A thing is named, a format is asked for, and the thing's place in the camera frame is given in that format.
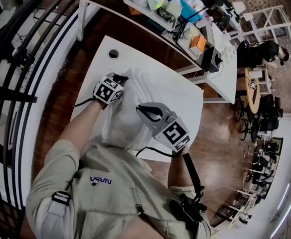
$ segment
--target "white metal frame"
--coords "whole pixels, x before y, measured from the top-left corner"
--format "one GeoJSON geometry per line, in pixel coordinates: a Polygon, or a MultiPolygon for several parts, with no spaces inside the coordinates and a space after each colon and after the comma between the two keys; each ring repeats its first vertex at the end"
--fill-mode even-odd
{"type": "Polygon", "coordinates": [[[252,26],[252,31],[249,31],[249,32],[231,32],[231,39],[239,39],[240,41],[242,40],[242,38],[244,38],[245,36],[248,36],[248,35],[255,35],[256,39],[258,42],[262,42],[263,39],[262,37],[259,35],[260,32],[264,32],[264,31],[267,31],[267,30],[270,30],[272,32],[272,35],[274,37],[274,41],[275,43],[278,43],[278,39],[276,37],[276,34],[275,34],[275,31],[274,29],[276,28],[281,28],[281,27],[284,27],[287,29],[287,33],[288,33],[288,38],[290,39],[291,41],[291,22],[289,20],[289,18],[287,17],[287,15],[285,14],[284,12],[284,6],[283,5],[279,5],[279,6],[275,6],[275,7],[270,7],[270,8],[266,8],[266,9],[262,9],[262,10],[258,10],[258,11],[255,11],[255,12],[252,12],[251,14],[254,16],[256,14],[264,14],[265,17],[267,18],[264,26],[262,28],[257,28],[257,26],[255,25],[255,23],[253,22],[253,19],[250,20],[250,23],[251,23],[251,26],[252,26]],[[282,18],[282,21],[283,23],[282,24],[276,24],[276,25],[273,25],[272,24],[272,21],[271,21],[271,17],[273,15],[273,12],[274,10],[277,10],[282,18]]]}

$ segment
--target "person with black hair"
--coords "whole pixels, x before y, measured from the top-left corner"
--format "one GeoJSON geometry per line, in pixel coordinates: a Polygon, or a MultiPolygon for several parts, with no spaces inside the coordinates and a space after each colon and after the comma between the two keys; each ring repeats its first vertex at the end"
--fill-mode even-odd
{"type": "Polygon", "coordinates": [[[289,60],[288,51],[280,47],[274,41],[265,41],[258,46],[251,46],[249,42],[243,41],[237,49],[237,68],[251,67],[264,64],[276,68],[275,58],[278,57],[281,66],[289,60]]]}

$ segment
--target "dark wood floor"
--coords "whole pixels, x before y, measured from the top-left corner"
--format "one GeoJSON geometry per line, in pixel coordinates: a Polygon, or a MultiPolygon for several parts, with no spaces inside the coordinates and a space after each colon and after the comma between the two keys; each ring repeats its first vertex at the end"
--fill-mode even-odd
{"type": "MultiPolygon", "coordinates": [[[[172,48],[132,23],[106,11],[98,13],[85,29],[82,42],[76,42],[68,54],[48,98],[35,147],[32,178],[42,169],[44,158],[70,121],[86,72],[104,36],[108,35],[144,54],[151,56],[173,70],[189,62],[172,48]]],[[[205,97],[215,97],[208,86],[205,97]]],[[[236,197],[233,189],[241,189],[247,165],[242,162],[249,141],[239,140],[238,126],[231,104],[206,104],[203,107],[199,133],[190,148],[204,191],[203,203],[208,206],[208,217],[215,222],[214,214],[223,204],[231,204],[236,197]]],[[[166,185],[169,164],[147,161],[153,175],[166,185]]]]}

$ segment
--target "fluorescent light strip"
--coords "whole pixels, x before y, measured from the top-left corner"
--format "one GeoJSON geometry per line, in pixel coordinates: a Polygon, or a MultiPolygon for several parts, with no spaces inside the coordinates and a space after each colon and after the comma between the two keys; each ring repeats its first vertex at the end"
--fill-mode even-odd
{"type": "Polygon", "coordinates": [[[276,232],[280,229],[281,225],[283,224],[283,222],[286,219],[287,215],[289,214],[290,210],[291,210],[291,205],[290,205],[289,209],[287,210],[287,212],[285,213],[284,218],[281,220],[280,224],[277,226],[277,228],[275,229],[275,231],[272,233],[271,239],[276,234],[276,232]]]}
{"type": "Polygon", "coordinates": [[[281,205],[282,205],[282,203],[283,203],[283,201],[284,201],[284,199],[285,199],[285,196],[286,196],[287,190],[289,190],[289,187],[290,187],[290,184],[287,185],[287,188],[286,188],[286,190],[285,190],[284,196],[283,196],[283,198],[282,198],[282,200],[281,200],[281,203],[280,203],[279,207],[277,208],[277,210],[280,209],[280,207],[281,207],[281,205]]]}

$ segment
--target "blue plastic basket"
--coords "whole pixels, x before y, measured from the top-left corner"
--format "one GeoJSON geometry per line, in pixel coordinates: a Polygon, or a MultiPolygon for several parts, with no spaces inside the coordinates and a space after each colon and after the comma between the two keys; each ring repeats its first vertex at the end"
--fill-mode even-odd
{"type": "MultiPolygon", "coordinates": [[[[195,10],[194,8],[192,8],[191,6],[189,6],[184,0],[181,0],[181,5],[183,7],[182,12],[181,12],[181,16],[184,18],[189,18],[190,16],[192,16],[193,14],[195,14],[197,12],[197,10],[195,10]]],[[[193,18],[189,19],[189,21],[191,23],[195,23],[199,20],[201,20],[203,17],[198,14],[196,16],[194,16],[193,18]]]]}

